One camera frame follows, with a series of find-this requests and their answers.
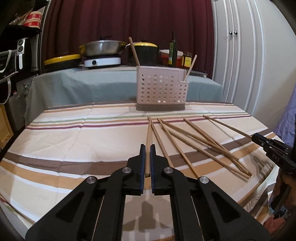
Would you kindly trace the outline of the black air fryer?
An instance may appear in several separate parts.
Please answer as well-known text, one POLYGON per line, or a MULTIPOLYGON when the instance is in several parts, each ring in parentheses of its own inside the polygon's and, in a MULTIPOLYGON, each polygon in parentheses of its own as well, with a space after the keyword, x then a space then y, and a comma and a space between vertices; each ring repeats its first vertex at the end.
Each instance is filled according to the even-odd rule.
POLYGON ((14 68, 17 73, 29 75, 32 69, 32 46, 29 38, 18 40, 14 54, 14 68))

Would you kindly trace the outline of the white bowl red contents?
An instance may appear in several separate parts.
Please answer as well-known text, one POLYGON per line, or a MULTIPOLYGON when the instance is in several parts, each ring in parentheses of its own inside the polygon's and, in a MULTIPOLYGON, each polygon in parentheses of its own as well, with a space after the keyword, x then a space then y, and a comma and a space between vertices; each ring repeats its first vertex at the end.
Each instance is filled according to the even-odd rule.
MULTIPOLYGON (((163 65, 168 66, 169 65, 169 50, 168 49, 163 49, 160 50, 161 53, 161 60, 163 61, 163 65)), ((183 52, 182 51, 177 51, 177 68, 182 67, 182 56, 183 52)))

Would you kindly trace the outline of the black pot yellow lid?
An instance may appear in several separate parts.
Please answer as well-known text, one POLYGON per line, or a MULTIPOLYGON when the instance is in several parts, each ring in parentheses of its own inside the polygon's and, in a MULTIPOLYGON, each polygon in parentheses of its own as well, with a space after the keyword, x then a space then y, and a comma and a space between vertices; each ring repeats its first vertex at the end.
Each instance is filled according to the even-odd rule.
MULTIPOLYGON (((159 47, 150 42, 134 42, 133 43, 138 61, 142 66, 157 66, 159 63, 159 47)), ((126 45, 128 51, 128 64, 136 66, 136 61, 130 44, 126 45)))

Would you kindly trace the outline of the steel wok with lid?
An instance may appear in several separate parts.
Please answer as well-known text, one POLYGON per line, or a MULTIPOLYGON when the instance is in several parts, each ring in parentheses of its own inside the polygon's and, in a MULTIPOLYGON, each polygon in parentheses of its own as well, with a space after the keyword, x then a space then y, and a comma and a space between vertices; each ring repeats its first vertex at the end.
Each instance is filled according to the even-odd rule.
POLYGON ((120 55, 126 48, 127 43, 117 40, 98 40, 79 46, 80 54, 84 57, 100 57, 120 55))

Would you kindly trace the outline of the yellow label sauce jar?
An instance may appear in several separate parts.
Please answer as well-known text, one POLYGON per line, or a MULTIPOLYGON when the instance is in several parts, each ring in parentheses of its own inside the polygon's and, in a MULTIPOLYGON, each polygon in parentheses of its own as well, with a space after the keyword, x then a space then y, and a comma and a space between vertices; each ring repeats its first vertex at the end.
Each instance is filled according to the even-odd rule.
POLYGON ((184 52, 182 56, 182 68, 189 69, 192 64, 192 53, 184 52))

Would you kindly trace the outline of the black shelf unit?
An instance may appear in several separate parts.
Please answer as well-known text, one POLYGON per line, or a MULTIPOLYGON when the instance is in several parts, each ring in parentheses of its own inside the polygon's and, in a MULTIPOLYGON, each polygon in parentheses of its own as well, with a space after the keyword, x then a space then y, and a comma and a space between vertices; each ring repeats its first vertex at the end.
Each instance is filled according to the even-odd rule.
POLYGON ((1 77, 13 75, 13 80, 21 81, 41 72, 40 54, 42 30, 49 1, 1 1, 1 77), (41 27, 25 27, 23 23, 33 11, 42 13, 41 27), (18 40, 29 38, 32 46, 32 69, 29 75, 17 73, 14 68, 14 54, 18 40))

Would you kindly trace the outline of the wooden chopstick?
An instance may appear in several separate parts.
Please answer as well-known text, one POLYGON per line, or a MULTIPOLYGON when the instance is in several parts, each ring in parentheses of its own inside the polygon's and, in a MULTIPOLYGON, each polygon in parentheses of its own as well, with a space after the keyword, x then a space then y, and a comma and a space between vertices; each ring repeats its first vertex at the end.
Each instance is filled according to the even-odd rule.
POLYGON ((239 130, 239 129, 237 129, 237 128, 234 128, 234 127, 232 127, 232 126, 230 126, 230 125, 228 125, 228 124, 226 124, 226 123, 224 123, 224 122, 221 122, 221 121, 219 121, 219 120, 216 120, 216 119, 211 118, 211 117, 206 116, 206 115, 203 115, 203 117, 204 117, 205 119, 209 120, 209 121, 213 121, 213 122, 218 123, 218 124, 220 124, 220 125, 222 125, 222 126, 224 126, 224 127, 227 127, 227 128, 229 128, 230 130, 232 130, 232 131, 234 131, 234 132, 236 132, 236 133, 239 133, 240 135, 242 135, 242 136, 244 136, 244 137, 246 137, 246 138, 249 138, 249 139, 252 138, 251 135, 249 135, 249 134, 247 134, 247 133, 245 133, 245 132, 243 132, 243 131, 241 131, 241 130, 239 130))
POLYGON ((186 130, 183 130, 183 129, 175 126, 175 125, 172 125, 172 124, 168 123, 167 121, 162 120, 162 122, 165 125, 169 126, 170 128, 174 129, 175 131, 178 131, 179 133, 183 133, 183 134, 185 134, 187 136, 190 136, 190 137, 192 137, 193 139, 195 139, 197 141, 200 141, 200 142, 202 142, 202 143, 204 143, 204 144, 206 144, 206 145, 208 145, 208 146, 210 146, 212 148, 215 148, 215 149, 221 151, 221 153, 225 154, 227 157, 232 158, 235 161, 239 161, 239 159, 237 157, 233 156, 227 149, 224 149, 224 148, 218 146, 216 143, 214 143, 214 142, 212 142, 212 141, 210 141, 210 140, 208 140, 206 138, 201 138, 201 137, 199 137, 199 136, 197 136, 197 135, 195 135, 193 133, 190 133, 190 132, 188 132, 186 130))
POLYGON ((187 71, 184 82, 187 82, 187 79, 188 79, 188 77, 189 77, 189 75, 190 75, 190 73, 191 73, 191 71, 193 69, 193 66, 194 66, 194 64, 196 62, 196 59, 197 59, 197 54, 194 56, 194 59, 192 60, 191 66, 190 66, 189 70, 187 71))
POLYGON ((223 167, 225 167, 227 170, 236 173, 237 175, 240 175, 246 179, 249 179, 250 176, 248 176, 246 173, 244 173, 243 171, 240 171, 238 168, 235 169, 232 166, 227 165, 225 162, 221 161, 220 159, 218 159, 217 157, 215 157, 214 155, 210 154, 209 152, 199 148, 197 145, 193 144, 192 142, 186 140, 185 138, 181 137, 180 135, 168 130, 168 133, 170 135, 172 135, 173 137, 179 139, 180 141, 182 141, 183 143, 185 143, 186 145, 190 146, 191 148, 197 150, 198 152, 202 153, 203 155, 207 156, 208 158, 211 158, 212 160, 214 160, 215 162, 219 163, 220 165, 222 165, 223 167))
POLYGON ((132 52, 133 52, 133 56, 134 56, 134 59, 135 59, 136 65, 137 65, 137 66, 140 66, 140 62, 139 62, 139 60, 138 60, 137 52, 136 52, 136 50, 135 50, 135 47, 134 47, 134 44, 133 44, 132 37, 128 37, 128 40, 129 40, 130 47, 131 47, 132 52))
POLYGON ((237 157, 235 157, 233 154, 229 152, 226 148, 224 148, 219 142, 217 142, 215 139, 210 137, 207 133, 205 133, 203 130, 201 130, 199 127, 197 127, 192 121, 188 119, 184 119, 184 121, 192 127, 194 130, 196 130, 200 135, 202 135, 206 140, 211 142, 215 147, 219 148, 221 151, 224 151, 225 155, 233 161, 233 163, 240 168, 241 171, 246 173, 248 176, 251 176, 252 173, 239 161, 237 157))
POLYGON ((151 117, 148 116, 148 127, 147 127, 147 138, 146 138, 146 154, 145 154, 145 176, 150 176, 150 146, 151 146, 151 138, 152 138, 152 127, 151 127, 151 117))
POLYGON ((191 171, 194 173, 194 175, 196 176, 196 178, 199 178, 200 177, 200 174, 196 171, 196 169, 194 168, 194 166, 192 165, 192 163, 190 162, 190 160, 187 158, 187 156, 185 155, 185 153, 182 151, 182 149, 179 147, 179 145, 173 139, 173 136, 170 134, 169 130, 165 127, 165 125, 163 124, 163 122, 161 121, 160 118, 157 118, 157 120, 158 120, 159 124, 161 125, 162 129, 164 130, 164 132, 166 133, 166 135, 168 136, 168 139, 171 141, 172 145, 178 151, 178 153, 183 158, 183 160, 187 163, 187 165, 189 166, 189 168, 191 169, 191 171))
POLYGON ((156 137, 156 140, 157 140, 157 142, 158 142, 158 144, 159 144, 159 147, 161 148, 161 151, 162 151, 164 157, 168 160, 169 166, 172 167, 172 168, 174 168, 174 165, 173 165, 173 163, 172 163, 170 157, 168 156, 168 153, 167 153, 167 151, 166 151, 166 149, 165 149, 165 146, 164 146, 164 144, 163 144, 163 142, 162 142, 162 140, 161 140, 161 138, 160 138, 160 136, 159 136, 159 134, 158 134, 158 131, 157 131, 157 129, 155 128, 155 126, 154 126, 154 124, 153 124, 152 118, 151 118, 150 116, 148 117, 148 120, 149 120, 149 122, 150 122, 149 125, 150 125, 151 128, 152 128, 152 131, 153 131, 153 133, 154 133, 154 135, 155 135, 155 137, 156 137))

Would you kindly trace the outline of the red white checked tin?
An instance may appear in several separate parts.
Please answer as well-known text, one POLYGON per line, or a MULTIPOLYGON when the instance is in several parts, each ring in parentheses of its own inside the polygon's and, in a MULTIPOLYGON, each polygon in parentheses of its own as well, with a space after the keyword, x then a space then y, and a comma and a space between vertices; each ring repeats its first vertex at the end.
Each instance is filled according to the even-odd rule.
POLYGON ((43 15, 40 11, 33 11, 29 13, 23 23, 23 26, 39 29, 41 27, 42 16, 43 15))

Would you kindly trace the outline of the flat yellow-rimmed black pan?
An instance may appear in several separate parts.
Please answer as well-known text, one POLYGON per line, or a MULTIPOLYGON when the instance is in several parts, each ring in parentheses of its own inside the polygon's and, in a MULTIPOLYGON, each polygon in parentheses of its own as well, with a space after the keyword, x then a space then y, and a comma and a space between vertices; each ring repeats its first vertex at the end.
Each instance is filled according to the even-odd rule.
POLYGON ((64 69, 71 69, 79 66, 80 63, 80 54, 65 55, 44 61, 44 70, 45 72, 54 72, 64 69))

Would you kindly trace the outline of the striped tablecloth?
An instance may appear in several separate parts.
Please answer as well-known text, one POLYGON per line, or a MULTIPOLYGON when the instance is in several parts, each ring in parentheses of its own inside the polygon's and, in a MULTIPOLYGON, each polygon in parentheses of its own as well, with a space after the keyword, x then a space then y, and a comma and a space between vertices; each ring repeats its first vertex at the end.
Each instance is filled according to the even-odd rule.
MULTIPOLYGON (((219 142, 252 173, 246 179, 173 137, 200 177, 206 176, 261 225, 271 214, 268 198, 278 172, 261 147, 248 138, 207 120, 224 122, 249 135, 276 135, 239 107, 228 103, 197 103, 182 111, 144 112, 133 103, 63 106, 43 111, 16 138, 1 160, 1 240, 26 240, 28 230, 89 176, 109 177, 139 155, 145 145, 148 116, 174 168, 197 179, 172 145, 157 118, 204 138, 184 119, 219 142)), ((221 151, 169 126, 165 127, 239 169, 221 151)), ((176 240, 170 197, 152 192, 145 176, 144 192, 125 198, 121 240, 176 240)))

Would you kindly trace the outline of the white induction cooker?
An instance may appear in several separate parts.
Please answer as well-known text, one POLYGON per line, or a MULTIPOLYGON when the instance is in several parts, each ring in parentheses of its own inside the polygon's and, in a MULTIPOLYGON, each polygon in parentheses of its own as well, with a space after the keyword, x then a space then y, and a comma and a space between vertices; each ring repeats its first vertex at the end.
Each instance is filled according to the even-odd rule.
POLYGON ((119 66, 121 64, 120 56, 113 57, 97 57, 93 59, 86 59, 84 61, 84 66, 86 68, 106 68, 119 66))

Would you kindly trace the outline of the dark red curtain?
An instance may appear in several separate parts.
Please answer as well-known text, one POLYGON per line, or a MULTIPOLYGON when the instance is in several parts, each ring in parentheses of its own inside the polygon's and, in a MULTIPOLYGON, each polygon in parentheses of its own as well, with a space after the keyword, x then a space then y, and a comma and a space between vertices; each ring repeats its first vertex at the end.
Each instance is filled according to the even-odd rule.
POLYGON ((212 77, 214 24, 210 1, 50 1, 41 60, 79 52, 102 37, 127 42, 147 40, 197 57, 194 69, 212 77))

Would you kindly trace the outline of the grey cutting board tray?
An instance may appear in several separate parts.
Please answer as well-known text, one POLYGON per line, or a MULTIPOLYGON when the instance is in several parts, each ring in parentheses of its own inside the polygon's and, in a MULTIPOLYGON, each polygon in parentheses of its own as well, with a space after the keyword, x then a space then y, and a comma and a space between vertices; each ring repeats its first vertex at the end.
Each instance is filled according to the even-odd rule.
POLYGON ((207 77, 207 73, 205 73, 205 72, 199 72, 199 71, 194 71, 194 70, 192 70, 192 71, 190 72, 190 75, 192 75, 192 76, 204 77, 204 78, 207 77))

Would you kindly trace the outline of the dark olive oil bottle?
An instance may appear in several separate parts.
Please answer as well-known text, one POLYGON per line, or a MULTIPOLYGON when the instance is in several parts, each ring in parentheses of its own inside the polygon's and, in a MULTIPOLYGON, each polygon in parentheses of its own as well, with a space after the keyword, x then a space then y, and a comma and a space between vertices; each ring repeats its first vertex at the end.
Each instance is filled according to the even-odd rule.
POLYGON ((172 32, 171 34, 171 41, 169 45, 169 58, 168 58, 168 65, 169 67, 175 68, 177 66, 177 41, 175 32, 172 32))

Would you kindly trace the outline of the white cabinet doors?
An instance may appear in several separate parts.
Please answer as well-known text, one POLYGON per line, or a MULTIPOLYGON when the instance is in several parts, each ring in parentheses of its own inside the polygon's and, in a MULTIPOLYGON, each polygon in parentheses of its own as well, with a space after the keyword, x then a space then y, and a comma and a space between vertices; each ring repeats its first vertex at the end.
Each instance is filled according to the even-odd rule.
POLYGON ((275 1, 212 1, 222 99, 274 128, 295 85, 295 33, 275 1))

